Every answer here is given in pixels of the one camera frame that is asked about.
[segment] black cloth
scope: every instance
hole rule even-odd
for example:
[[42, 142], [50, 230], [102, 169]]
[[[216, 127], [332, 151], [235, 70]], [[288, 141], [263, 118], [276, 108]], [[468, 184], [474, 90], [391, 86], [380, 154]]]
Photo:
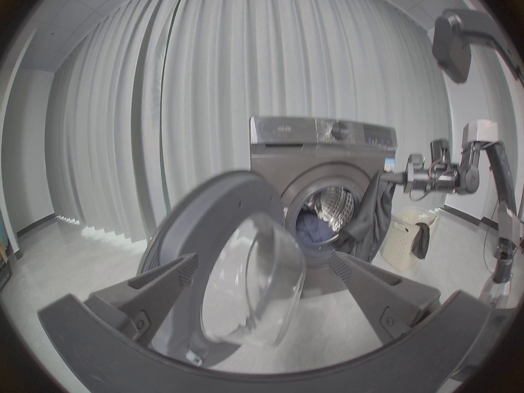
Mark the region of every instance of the black cloth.
[[413, 239], [411, 252], [419, 259], [425, 259], [429, 247], [429, 226], [425, 223], [417, 223], [419, 231]]
[[396, 185], [373, 176], [362, 197], [356, 215], [340, 230], [337, 251], [371, 262], [389, 229], [391, 200]]

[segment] white curtain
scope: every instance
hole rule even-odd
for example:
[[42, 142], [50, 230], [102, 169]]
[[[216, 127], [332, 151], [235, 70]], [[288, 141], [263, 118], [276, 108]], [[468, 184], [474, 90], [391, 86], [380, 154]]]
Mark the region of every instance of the white curtain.
[[56, 73], [55, 211], [148, 238], [193, 187], [249, 168], [253, 115], [392, 126], [400, 169], [450, 136], [429, 38], [384, 0], [132, 0]]

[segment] cable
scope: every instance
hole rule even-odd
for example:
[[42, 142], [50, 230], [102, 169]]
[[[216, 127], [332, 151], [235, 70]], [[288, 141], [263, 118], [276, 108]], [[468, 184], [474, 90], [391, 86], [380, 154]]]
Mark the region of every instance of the cable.
[[[495, 208], [493, 209], [493, 213], [492, 213], [492, 216], [490, 218], [490, 220], [492, 221], [493, 220], [493, 216], [495, 215], [495, 211], [497, 209], [497, 205], [498, 205], [498, 200], [497, 200], [497, 203], [495, 204]], [[495, 270], [490, 270], [488, 268], [488, 264], [486, 262], [486, 241], [488, 240], [488, 232], [489, 232], [489, 229], [491, 227], [488, 226], [487, 230], [486, 230], [486, 237], [484, 238], [484, 248], [482, 249], [482, 258], [484, 259], [484, 265], [486, 265], [486, 269], [488, 270], [489, 273], [493, 273]]]
[[425, 192], [424, 195], [421, 196], [420, 198], [413, 199], [413, 198], [411, 197], [411, 191], [409, 191], [409, 199], [412, 200], [412, 201], [415, 201], [415, 202], [416, 202], [416, 201], [420, 201], [420, 200], [424, 199], [425, 197], [427, 197], [428, 194], [429, 194], [429, 192]]
[[431, 177], [431, 171], [433, 170], [433, 168], [438, 165], [442, 160], [444, 159], [444, 157], [441, 157], [440, 159], [438, 160], [435, 160], [433, 163], [431, 163], [431, 165], [429, 166], [429, 169], [428, 169], [428, 176]]

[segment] laundry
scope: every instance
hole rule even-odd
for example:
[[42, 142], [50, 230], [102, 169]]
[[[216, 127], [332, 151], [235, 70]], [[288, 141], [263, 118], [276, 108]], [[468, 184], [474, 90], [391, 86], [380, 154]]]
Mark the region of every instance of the laundry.
[[337, 235], [317, 213], [301, 212], [297, 218], [297, 236], [305, 243], [320, 243]]

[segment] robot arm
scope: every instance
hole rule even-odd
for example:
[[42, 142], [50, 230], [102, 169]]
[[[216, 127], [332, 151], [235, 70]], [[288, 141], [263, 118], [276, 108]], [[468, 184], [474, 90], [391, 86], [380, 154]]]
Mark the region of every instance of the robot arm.
[[481, 150], [486, 150], [499, 198], [499, 241], [494, 284], [507, 283], [511, 278], [513, 257], [520, 241], [520, 220], [514, 196], [513, 180], [502, 142], [498, 141], [497, 124], [487, 120], [470, 122], [463, 132], [462, 159], [452, 164], [447, 140], [431, 142], [431, 165], [424, 169], [421, 154], [408, 158], [402, 174], [385, 174], [384, 180], [402, 184], [404, 192], [421, 190], [458, 194], [475, 193], [479, 184], [478, 161]]

